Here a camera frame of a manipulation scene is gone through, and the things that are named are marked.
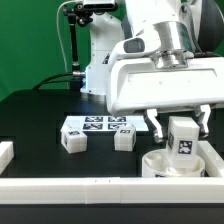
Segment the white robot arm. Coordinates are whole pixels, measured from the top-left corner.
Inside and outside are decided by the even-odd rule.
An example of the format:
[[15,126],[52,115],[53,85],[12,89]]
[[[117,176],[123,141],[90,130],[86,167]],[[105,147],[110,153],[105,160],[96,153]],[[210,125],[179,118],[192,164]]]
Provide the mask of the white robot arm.
[[193,110],[209,134],[210,108],[224,103],[224,57],[211,50],[224,39],[214,0],[84,0],[92,14],[86,92],[115,115],[143,112],[156,141],[162,112]]

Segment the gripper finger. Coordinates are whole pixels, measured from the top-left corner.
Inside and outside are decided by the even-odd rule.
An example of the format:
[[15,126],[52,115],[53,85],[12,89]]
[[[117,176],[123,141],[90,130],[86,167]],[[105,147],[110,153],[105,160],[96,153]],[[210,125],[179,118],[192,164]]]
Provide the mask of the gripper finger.
[[197,124],[200,127],[200,137],[206,138],[209,135],[208,121],[211,108],[208,104],[195,107],[195,116],[198,118]]
[[154,140],[157,143],[165,141],[164,132],[161,124],[157,120],[157,110],[147,109],[144,112],[144,121],[149,130],[153,132]]

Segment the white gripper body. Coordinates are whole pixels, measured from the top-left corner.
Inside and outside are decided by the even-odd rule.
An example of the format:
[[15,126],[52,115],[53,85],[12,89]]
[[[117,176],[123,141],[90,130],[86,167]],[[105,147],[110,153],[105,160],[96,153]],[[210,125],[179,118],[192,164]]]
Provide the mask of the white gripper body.
[[121,41],[108,67],[107,109],[115,116],[224,103],[224,57],[197,58],[174,40]]

